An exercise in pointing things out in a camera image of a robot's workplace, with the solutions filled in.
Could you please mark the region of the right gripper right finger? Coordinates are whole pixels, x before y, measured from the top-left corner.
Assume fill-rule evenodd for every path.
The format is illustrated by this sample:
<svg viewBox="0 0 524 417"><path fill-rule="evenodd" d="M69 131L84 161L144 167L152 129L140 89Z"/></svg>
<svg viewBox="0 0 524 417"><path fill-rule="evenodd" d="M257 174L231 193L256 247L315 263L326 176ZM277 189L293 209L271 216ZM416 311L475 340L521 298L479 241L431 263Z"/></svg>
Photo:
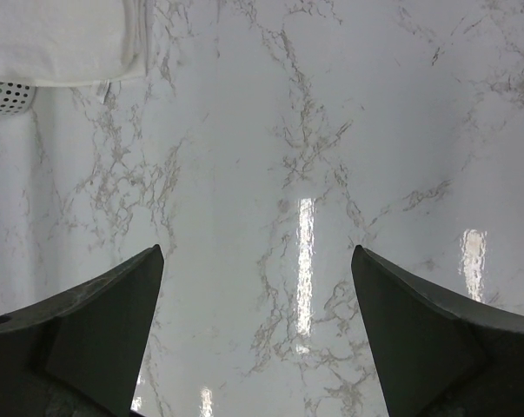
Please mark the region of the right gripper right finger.
<svg viewBox="0 0 524 417"><path fill-rule="evenodd" d="M355 292L388 414L524 416L524 316L426 281L361 245Z"/></svg>

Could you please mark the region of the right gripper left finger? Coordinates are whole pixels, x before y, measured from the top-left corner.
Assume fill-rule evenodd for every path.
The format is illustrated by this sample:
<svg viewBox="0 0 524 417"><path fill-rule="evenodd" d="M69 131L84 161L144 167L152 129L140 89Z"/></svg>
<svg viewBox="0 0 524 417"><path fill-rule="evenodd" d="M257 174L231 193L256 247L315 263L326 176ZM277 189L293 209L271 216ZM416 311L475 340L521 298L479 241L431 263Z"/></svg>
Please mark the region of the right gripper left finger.
<svg viewBox="0 0 524 417"><path fill-rule="evenodd" d="M0 416L133 416L163 277L147 248L97 278L0 315Z"/></svg>

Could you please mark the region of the white towel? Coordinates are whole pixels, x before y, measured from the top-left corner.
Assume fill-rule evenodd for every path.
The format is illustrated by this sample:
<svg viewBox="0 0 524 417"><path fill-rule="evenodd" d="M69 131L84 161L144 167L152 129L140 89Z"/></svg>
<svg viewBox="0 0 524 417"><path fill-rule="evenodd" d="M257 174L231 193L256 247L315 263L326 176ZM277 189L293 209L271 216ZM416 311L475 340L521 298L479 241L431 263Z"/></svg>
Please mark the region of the white towel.
<svg viewBox="0 0 524 417"><path fill-rule="evenodd" d="M0 82L82 87L147 73L146 1L0 1Z"/></svg>

